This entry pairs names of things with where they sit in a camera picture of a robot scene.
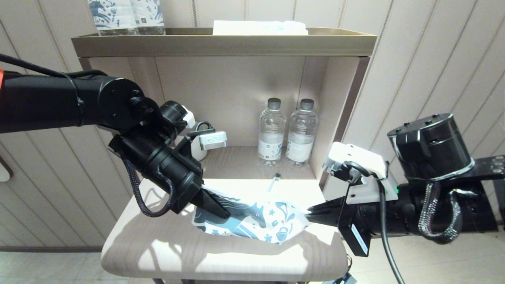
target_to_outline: plastic bag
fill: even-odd
[[[229,196],[206,188],[231,216],[220,218],[201,208],[193,213],[193,225],[214,235],[235,235],[281,244],[307,228],[307,210],[267,191],[240,192]]]

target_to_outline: floor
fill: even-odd
[[[504,232],[463,234],[453,244],[444,246],[418,236],[391,238],[389,242],[400,272],[408,284],[505,282]],[[350,272],[359,284],[395,283],[380,239],[372,240],[368,258],[353,257]],[[107,273],[100,266],[100,253],[0,252],[0,283],[153,282],[151,279],[133,279]]]

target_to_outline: striped wallpaper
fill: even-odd
[[[455,114],[474,158],[505,154],[503,0],[161,2],[167,27],[296,20],[377,34],[343,140],[391,160],[397,177],[386,132],[433,113]],[[77,71],[70,38],[93,32],[87,0],[0,2],[4,54]],[[0,247],[101,246],[131,197],[121,161],[106,150],[111,137],[94,126],[0,134],[0,157],[14,171],[0,182]],[[492,182],[484,186],[496,209]]]

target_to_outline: packaged water bottle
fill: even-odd
[[[161,0],[131,0],[135,23],[141,35],[165,34]]]
[[[280,107],[280,99],[270,98],[267,108],[260,116],[258,156],[260,162],[266,166],[273,166],[281,160],[286,116],[280,111]]]
[[[138,35],[130,0],[88,0],[99,35]]]
[[[305,166],[311,155],[319,122],[313,108],[313,100],[303,99],[300,102],[300,109],[293,112],[289,119],[286,162],[292,166]]]

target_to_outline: white label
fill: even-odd
[[[312,145],[314,144],[314,137],[312,136],[312,141],[307,144],[296,143],[293,139],[293,135],[290,133],[287,141],[286,157],[292,159],[295,162],[304,162],[311,156]]]
[[[88,0],[97,30],[135,28],[130,0]]]
[[[164,26],[161,0],[131,0],[137,27]]]
[[[350,230],[352,231],[352,233],[356,237],[356,240],[358,240],[358,243],[360,244],[361,249],[365,252],[365,254],[368,254],[367,245],[365,245],[365,241],[361,237],[360,232],[358,232],[358,229],[356,229],[356,226],[354,226],[354,224],[351,225]]]
[[[221,137],[210,137],[210,138],[207,138],[205,140],[206,143],[214,143],[214,142],[218,142],[218,141],[221,141],[222,138]]]
[[[279,143],[258,142],[258,156],[267,161],[275,161],[281,157],[282,140]]]

